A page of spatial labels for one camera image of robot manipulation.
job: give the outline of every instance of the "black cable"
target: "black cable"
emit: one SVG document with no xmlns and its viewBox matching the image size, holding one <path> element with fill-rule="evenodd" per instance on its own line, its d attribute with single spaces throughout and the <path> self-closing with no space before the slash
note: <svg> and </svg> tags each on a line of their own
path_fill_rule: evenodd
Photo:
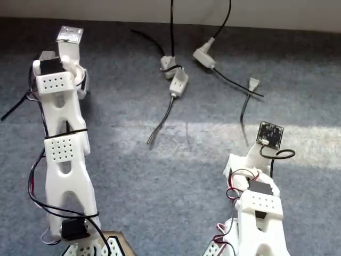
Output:
<svg viewBox="0 0 341 256">
<path fill-rule="evenodd" d="M 143 32 L 140 32 L 140 31 L 137 31 L 137 30 L 134 30 L 132 29 L 131 32 L 139 35 L 139 36 L 142 36 L 143 38 L 153 42 L 155 44 L 155 46 L 159 49 L 160 53 L 162 56 L 165 56 L 165 51 L 164 49 L 162 48 L 162 46 L 152 37 L 148 36 L 147 34 L 143 33 Z"/>
<path fill-rule="evenodd" d="M 172 106 L 173 106 L 174 99 L 175 99 L 175 97 L 174 97 L 174 96 L 171 96 L 170 102 L 169 102 L 169 105 L 168 105 L 167 112 L 166 112 L 164 118 L 162 119 L 162 121 L 160 122 L 160 124 L 159 124 L 159 125 L 154 129 L 154 131 L 150 134 L 149 139 L 148 139 L 148 141 L 147 141 L 147 145 L 151 144 L 151 143 L 154 141 L 154 139 L 155 139 L 157 133 L 159 132 L 159 130 L 161 130 L 161 128 L 162 128 L 164 122 L 166 121 L 166 119 L 167 119 L 169 113 L 171 112 L 171 109 L 172 109 Z"/>
<path fill-rule="evenodd" d="M 69 131 L 69 132 L 60 133 L 60 134 L 57 134 L 57 135 L 54 135 L 54 136 L 46 136 L 45 139 L 58 138 L 58 137 L 62 137 L 62 136 L 65 136 L 65 135 L 71 135 L 71 134 L 75 134 L 75 133 L 78 133 L 78 132 L 86 132 L 86 131 L 87 131 L 87 128 L 79 129 L 79 130 L 73 130 L 73 131 Z"/>
<path fill-rule="evenodd" d="M 248 93 L 247 96 L 246 96 L 246 99 L 245 99 L 245 101 L 244 101 L 243 108 L 241 109 L 241 113 L 240 113 L 240 124 L 241 124 L 241 125 L 243 125 L 244 113 L 245 113 L 246 106 L 247 106 L 247 103 L 249 102 L 250 98 L 251 98 L 251 94 Z"/>
<path fill-rule="evenodd" d="M 171 70 L 173 70 L 173 69 L 176 69 L 176 68 L 183 68 L 181 65 L 174 65 L 174 66 L 172 66 L 172 67 L 170 67 L 170 68 L 167 68 L 167 69 L 165 69 L 165 70 L 162 70 L 162 72 L 164 72 L 164 73 L 167 73 L 167 72 L 169 72 L 169 71 L 171 71 Z"/>
<path fill-rule="evenodd" d="M 254 95 L 257 95 L 257 96 L 260 96 L 260 97 L 264 97 L 263 95 L 259 94 L 259 93 L 256 93 L 256 92 L 253 92 L 253 91 L 250 91 L 249 89 L 247 89 L 246 87 L 236 83 L 235 81 L 232 81 L 230 79 L 228 79 L 226 76 L 224 76 L 222 73 L 220 73 L 216 68 L 213 68 L 213 71 L 216 72 L 218 75 L 220 75 L 222 78 L 224 78 L 225 80 L 227 80 L 228 82 L 238 86 L 239 88 L 247 91 L 248 93 L 250 94 L 254 94 Z"/>
<path fill-rule="evenodd" d="M 271 159 L 271 165 L 270 165 L 270 177 L 272 178 L 273 177 L 273 165 L 274 165 L 274 162 L 275 160 L 279 160 L 279 159 L 289 159 L 289 158 L 292 158 L 296 155 L 296 152 L 292 149 L 283 149 L 283 150 L 280 150 L 280 151 L 277 151 L 275 156 L 267 156 L 267 155 L 263 155 L 262 153 L 262 150 L 263 148 L 265 148 L 266 146 L 262 146 L 260 151 L 259 151 L 259 154 L 266 158 L 266 159 Z M 283 154 L 283 153 L 290 153 L 289 155 L 286 155 L 286 156 L 279 156 L 280 154 Z"/>
<path fill-rule="evenodd" d="M 213 36 L 213 38 L 215 39 L 219 33 L 222 31 L 222 29 L 225 27 L 226 25 L 226 22 L 228 21 L 229 17 L 230 17 L 230 13 L 231 13 L 231 9 L 232 9 L 232 0 L 229 0 L 229 11 L 228 11 L 228 14 L 223 22 L 223 24 L 219 27 L 218 31 L 215 33 L 215 35 Z"/>
<path fill-rule="evenodd" d="M 10 114 L 12 114 L 23 102 L 26 100 L 26 93 L 25 95 L 16 103 L 5 115 L 1 117 L 1 121 L 4 121 Z"/>
<path fill-rule="evenodd" d="M 170 0 L 170 43 L 172 45 L 172 57 L 175 56 L 175 47 L 174 47 L 174 22 L 173 22 L 173 16 L 174 16 L 174 0 Z"/>
</svg>

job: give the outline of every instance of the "white plastic part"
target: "white plastic part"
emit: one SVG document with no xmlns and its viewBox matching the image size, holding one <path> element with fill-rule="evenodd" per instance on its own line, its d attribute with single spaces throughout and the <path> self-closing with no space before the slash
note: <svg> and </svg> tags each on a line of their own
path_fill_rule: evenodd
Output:
<svg viewBox="0 0 341 256">
<path fill-rule="evenodd" d="M 254 92 L 258 86 L 259 86 L 259 80 L 250 77 L 249 90 Z"/>
<path fill-rule="evenodd" d="M 62 256 L 101 256 L 101 245 L 93 241 L 85 244 L 72 244 Z"/>
<path fill-rule="evenodd" d="M 265 219 L 256 219 L 255 211 L 267 213 Z M 290 256 L 282 219 L 280 198 L 250 190 L 243 192 L 238 209 L 238 256 Z"/>
<path fill-rule="evenodd" d="M 36 81 L 39 94 L 49 94 L 76 89 L 74 76 L 68 71 L 37 76 Z"/>
<path fill-rule="evenodd" d="M 211 38 L 207 43 L 205 43 L 202 47 L 196 49 L 193 54 L 193 57 L 199 61 L 206 68 L 212 69 L 215 67 L 215 61 L 208 55 L 208 50 L 214 42 L 214 38 Z"/>
<path fill-rule="evenodd" d="M 108 238 L 108 244 L 110 246 L 110 251 L 112 256 L 123 256 L 123 252 L 121 251 L 121 247 L 118 245 L 118 238 L 116 237 L 109 237 Z M 108 250 L 107 247 L 104 246 L 102 248 L 102 256 L 107 256 L 108 255 Z"/>
<path fill-rule="evenodd" d="M 188 75 L 183 68 L 176 71 L 175 76 L 170 84 L 169 91 L 171 95 L 181 97 L 188 82 Z"/>
<path fill-rule="evenodd" d="M 46 200 L 50 205 L 62 207 L 67 196 L 71 193 L 78 199 L 86 215 L 95 215 L 97 214 L 96 199 L 94 188 L 85 167 L 82 133 L 87 132 L 79 132 L 44 141 L 47 162 Z M 60 164 L 63 162 L 70 162 L 71 170 L 63 170 L 63 166 Z M 48 217 L 52 236 L 59 238 L 62 219 L 51 214 Z M 93 218 L 93 220 L 100 227 L 98 217 Z M 98 237 L 94 227 L 90 223 L 88 225 L 88 232 L 91 237 L 83 240 Z"/>
<path fill-rule="evenodd" d="M 246 157 L 236 156 L 234 154 L 230 154 L 229 160 L 226 164 L 223 174 L 226 178 L 228 178 L 230 171 L 235 172 L 239 170 L 236 175 L 232 177 L 233 186 L 241 191 L 245 191 L 249 188 L 249 182 L 247 178 L 252 179 L 257 176 L 259 173 L 259 177 L 257 181 L 267 183 L 272 188 L 272 192 L 274 196 L 280 197 L 280 190 L 278 186 L 274 183 L 273 179 L 266 173 L 269 173 L 269 167 L 266 166 L 266 169 L 257 169 L 255 167 L 247 167 L 246 166 Z"/>
<path fill-rule="evenodd" d="M 75 83 L 73 79 L 69 79 L 70 76 L 72 76 L 72 74 L 67 71 L 36 77 L 38 92 L 43 105 L 47 129 L 50 136 L 59 134 L 63 121 L 68 121 L 73 130 L 81 130 L 86 128 L 85 121 L 82 118 L 82 114 L 80 112 Z M 52 89 L 45 89 L 46 83 L 44 83 L 44 81 L 50 82 L 51 80 L 52 83 L 55 82 L 55 79 L 57 79 L 57 81 L 61 81 L 60 78 L 65 81 L 64 86 L 54 86 Z M 64 105 L 61 107 L 57 106 L 56 91 L 49 91 L 47 94 L 40 93 L 45 92 L 45 90 L 56 89 L 58 89 L 58 96 L 63 99 Z M 82 136 L 84 153 L 85 155 L 88 155 L 90 153 L 90 145 L 87 133 L 82 133 Z"/>
<path fill-rule="evenodd" d="M 74 195 L 80 202 L 81 211 L 85 215 L 95 215 L 98 211 L 94 188 L 86 171 L 84 159 L 84 156 L 90 153 L 87 131 L 53 137 L 60 134 L 61 126 L 65 121 L 70 124 L 71 132 L 86 129 L 85 121 L 80 112 L 75 79 L 73 73 L 69 71 L 72 70 L 75 72 L 74 74 L 77 74 L 76 65 L 67 56 L 63 56 L 61 61 L 68 71 L 36 76 L 48 133 L 52 137 L 44 141 L 47 162 L 46 200 L 50 205 L 63 207 L 67 196 Z M 39 65 L 39 60 L 34 61 L 35 74 L 40 74 Z M 70 163 L 70 170 L 64 170 L 63 162 Z M 49 214 L 48 219 L 51 236 L 60 239 L 62 218 Z M 99 218 L 92 219 L 100 228 Z M 69 243 L 95 246 L 99 234 L 90 223 L 87 225 L 90 237 L 73 240 Z"/>
<path fill-rule="evenodd" d="M 111 255 L 112 256 L 123 256 L 123 251 L 121 251 L 121 247 L 117 242 L 116 237 L 109 237 L 107 239 L 108 244 L 110 246 Z M 68 247 L 68 249 L 64 252 L 62 256 L 107 256 L 108 250 L 107 247 L 104 246 L 102 249 L 99 244 L 87 243 L 87 244 L 73 244 Z"/>
<path fill-rule="evenodd" d="M 219 250 L 220 247 L 215 242 L 211 241 L 202 256 L 218 256 Z"/>
<path fill-rule="evenodd" d="M 75 83 L 75 84 L 79 84 L 78 88 L 77 88 L 77 94 L 78 94 L 79 100 L 83 100 L 86 96 L 86 93 L 89 91 L 89 74 L 85 68 L 83 68 L 83 72 L 85 75 L 85 77 L 84 77 L 84 79 L 85 79 L 84 89 L 82 89 L 82 84 L 79 84 L 80 81 L 78 83 Z"/>
<path fill-rule="evenodd" d="M 175 65 L 176 65 L 175 57 L 163 56 L 161 58 L 161 70 L 162 71 L 167 70 L 168 68 L 171 68 L 171 67 L 173 67 Z M 172 69 L 171 71 L 164 72 L 165 77 L 167 79 L 173 78 L 175 76 L 175 73 L 176 73 L 177 70 L 178 70 L 178 68 L 175 68 L 175 69 Z"/>
<path fill-rule="evenodd" d="M 239 243 L 239 240 L 238 240 L 238 219 L 233 218 L 233 219 L 229 219 L 225 222 L 225 226 L 226 226 L 227 230 L 230 229 L 231 225 L 232 225 L 231 231 L 223 237 L 223 241 L 229 242 L 233 246 L 236 255 L 238 255 L 238 247 L 239 247 L 239 245 L 238 245 L 238 243 Z M 225 250 L 221 254 L 221 256 L 235 256 L 233 253 L 232 247 L 227 245 Z"/>
<path fill-rule="evenodd" d="M 62 26 L 56 41 L 58 42 L 59 56 L 68 56 L 75 63 L 79 63 L 79 43 L 83 29 Z"/>
</svg>

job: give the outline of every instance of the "perforated plastic plate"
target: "perforated plastic plate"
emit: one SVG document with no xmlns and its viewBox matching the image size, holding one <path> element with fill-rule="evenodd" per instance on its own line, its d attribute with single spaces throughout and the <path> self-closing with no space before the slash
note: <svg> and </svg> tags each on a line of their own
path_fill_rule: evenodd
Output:
<svg viewBox="0 0 341 256">
<path fill-rule="evenodd" d="M 217 256 L 219 253 L 219 249 L 219 246 L 211 241 L 202 256 Z"/>
<path fill-rule="evenodd" d="M 282 202 L 279 197 L 246 190 L 241 195 L 241 207 L 283 216 Z"/>
<path fill-rule="evenodd" d="M 107 239 L 109 246 L 111 248 L 111 256 L 125 256 L 121 244 L 118 241 L 116 236 L 111 236 Z M 91 248 L 81 248 L 77 255 L 78 245 L 71 245 L 67 248 L 67 250 L 62 254 L 62 256 L 94 256 L 94 250 Z M 108 255 L 107 247 L 102 248 L 102 256 Z"/>
<path fill-rule="evenodd" d="M 44 141 L 46 157 L 56 163 L 70 161 L 75 157 L 75 152 L 77 152 L 76 138 L 78 136 L 73 134 L 46 139 Z"/>
<path fill-rule="evenodd" d="M 108 238 L 108 243 L 111 249 L 111 255 L 112 256 L 124 256 L 124 252 L 121 248 L 121 245 L 119 244 L 118 238 L 116 236 L 111 236 Z M 102 256 L 107 256 L 108 250 L 107 247 L 102 248 Z"/>
<path fill-rule="evenodd" d="M 68 71 L 37 76 L 36 79 L 39 94 L 63 92 L 76 89 L 74 77 Z"/>
</svg>

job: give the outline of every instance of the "wire bundle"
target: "wire bundle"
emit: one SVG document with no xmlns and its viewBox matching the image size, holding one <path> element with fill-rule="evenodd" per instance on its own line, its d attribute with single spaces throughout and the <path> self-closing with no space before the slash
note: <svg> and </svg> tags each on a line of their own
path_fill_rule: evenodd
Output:
<svg viewBox="0 0 341 256">
<path fill-rule="evenodd" d="M 150 134 L 148 140 L 147 140 L 147 145 L 152 144 L 154 142 L 154 139 L 156 138 L 158 132 L 161 130 L 163 124 L 165 123 L 167 117 L 169 116 L 169 113 L 171 112 L 172 106 L 173 106 L 173 102 L 174 102 L 175 97 L 171 96 L 170 97 L 170 102 L 166 111 L 166 114 L 164 116 L 164 118 L 161 120 L 161 122 L 159 123 L 158 126 L 156 126 L 156 128 L 154 129 L 154 131 Z"/>
</svg>

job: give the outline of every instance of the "plastic connector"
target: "plastic connector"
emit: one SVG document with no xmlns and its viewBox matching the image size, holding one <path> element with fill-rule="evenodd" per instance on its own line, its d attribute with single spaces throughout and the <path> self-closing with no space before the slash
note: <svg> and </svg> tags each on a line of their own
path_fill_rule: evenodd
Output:
<svg viewBox="0 0 341 256">
<path fill-rule="evenodd" d="M 257 89 L 258 85 L 259 85 L 259 80 L 250 77 L 249 90 L 254 92 Z"/>
<path fill-rule="evenodd" d="M 163 56 L 161 58 L 161 70 L 164 71 L 164 70 L 167 70 L 168 68 L 171 68 L 173 66 L 176 65 L 176 62 L 175 62 L 175 57 L 172 57 L 172 56 Z M 175 68 L 175 69 L 172 69 L 168 72 L 164 72 L 165 74 L 165 77 L 167 79 L 171 79 L 175 76 L 175 73 L 178 69 Z"/>
<path fill-rule="evenodd" d="M 205 43 L 202 47 L 198 48 L 193 57 L 199 61 L 203 66 L 209 69 L 213 69 L 215 67 L 215 61 L 208 55 L 208 50 L 214 42 L 214 38 L 211 38 L 207 43 Z"/>
<path fill-rule="evenodd" d="M 177 69 L 175 76 L 170 84 L 169 91 L 174 97 L 181 97 L 188 82 L 188 75 L 183 68 Z"/>
</svg>

